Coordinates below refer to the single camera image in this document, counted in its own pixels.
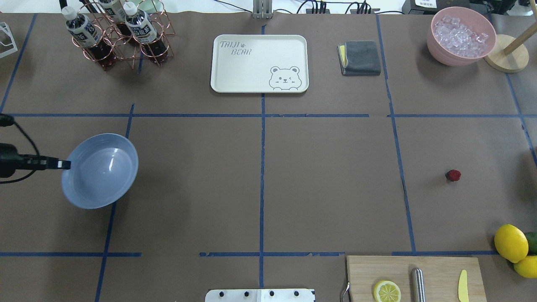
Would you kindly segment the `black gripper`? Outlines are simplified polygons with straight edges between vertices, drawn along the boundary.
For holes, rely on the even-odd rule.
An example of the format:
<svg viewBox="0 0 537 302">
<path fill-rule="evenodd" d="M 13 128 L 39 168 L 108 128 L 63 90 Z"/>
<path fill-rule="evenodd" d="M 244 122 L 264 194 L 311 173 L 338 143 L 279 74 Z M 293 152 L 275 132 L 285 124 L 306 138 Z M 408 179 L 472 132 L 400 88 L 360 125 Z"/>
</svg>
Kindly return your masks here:
<svg viewBox="0 0 537 302">
<path fill-rule="evenodd" d="M 0 177 L 9 178 L 17 170 L 42 171 L 46 169 L 71 169 L 71 161 L 33 154 L 19 154 L 14 145 L 0 144 Z"/>
</svg>

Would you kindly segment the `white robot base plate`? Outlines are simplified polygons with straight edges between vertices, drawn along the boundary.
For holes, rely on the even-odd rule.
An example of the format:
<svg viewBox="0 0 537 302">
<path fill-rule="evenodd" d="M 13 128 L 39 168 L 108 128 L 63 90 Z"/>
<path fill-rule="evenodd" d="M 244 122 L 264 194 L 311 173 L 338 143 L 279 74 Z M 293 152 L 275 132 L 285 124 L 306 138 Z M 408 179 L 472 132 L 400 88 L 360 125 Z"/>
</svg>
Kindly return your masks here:
<svg viewBox="0 0 537 302">
<path fill-rule="evenodd" d="M 313 289 L 221 289 L 210 290 L 206 302 L 315 302 Z"/>
</svg>

